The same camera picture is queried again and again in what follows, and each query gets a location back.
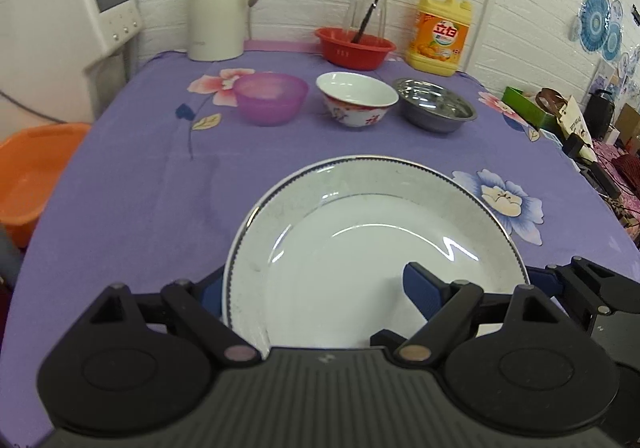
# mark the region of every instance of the purple tablecloth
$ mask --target purple tablecloth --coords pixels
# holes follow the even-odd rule
[[[300,76],[311,86],[302,113],[285,126],[240,120],[237,109],[188,92],[204,73],[252,68]],[[20,274],[0,355],[0,432],[33,445],[50,423],[36,392],[44,356],[114,281],[135,292],[177,278],[199,280],[222,265],[242,218],[282,177],[348,154],[406,158],[451,176],[487,169],[542,200],[537,246],[512,237],[526,264],[567,263],[579,254],[640,280],[640,256],[613,213],[552,141],[530,141],[517,124],[479,102],[485,89],[469,76],[419,73],[386,62],[372,73],[386,82],[424,78],[464,96],[478,119],[454,134],[415,128],[393,109],[358,130],[332,121],[315,78],[336,70],[319,56],[247,52],[211,64],[166,53],[152,60],[95,124],[53,194]],[[196,120],[222,114],[215,128],[191,132],[180,104]]]

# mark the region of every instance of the white thermos jug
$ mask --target white thermos jug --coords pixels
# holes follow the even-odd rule
[[[247,13],[258,0],[189,0],[189,58],[229,60],[244,50]]]

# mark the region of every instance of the black stick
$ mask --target black stick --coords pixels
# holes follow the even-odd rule
[[[378,5],[378,1],[379,0],[374,0],[373,3],[369,6],[369,10],[367,11],[367,14],[365,15],[364,19],[362,19],[362,24],[360,24],[360,30],[358,31],[356,36],[353,37],[353,40],[351,40],[351,43],[358,43],[360,41],[360,38],[362,38],[362,34],[364,33],[364,30],[367,28],[367,24],[369,23],[369,18],[371,18],[371,15],[373,14],[373,10],[376,9],[376,6]]]

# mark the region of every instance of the green box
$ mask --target green box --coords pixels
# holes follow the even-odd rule
[[[545,112],[536,104],[531,103],[522,95],[522,91],[514,89],[513,87],[507,87],[504,89],[502,100],[534,128],[538,130],[544,128],[562,139],[562,130],[560,130],[556,117],[553,114]]]

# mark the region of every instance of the pink flower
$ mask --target pink flower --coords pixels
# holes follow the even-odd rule
[[[498,112],[503,113],[507,118],[511,118],[513,121],[517,121],[524,127],[529,126],[525,120],[523,120],[515,110],[513,110],[509,105],[505,104],[502,100],[496,98],[493,94],[488,92],[478,92],[480,97],[478,98],[479,102],[488,105],[491,108],[494,108]]]
[[[196,92],[197,94],[211,94],[215,92],[216,94],[213,96],[214,105],[237,107],[238,103],[232,91],[234,82],[241,76],[254,73],[255,71],[253,69],[222,69],[220,76],[204,75],[202,78],[191,82],[187,90],[189,92]]]

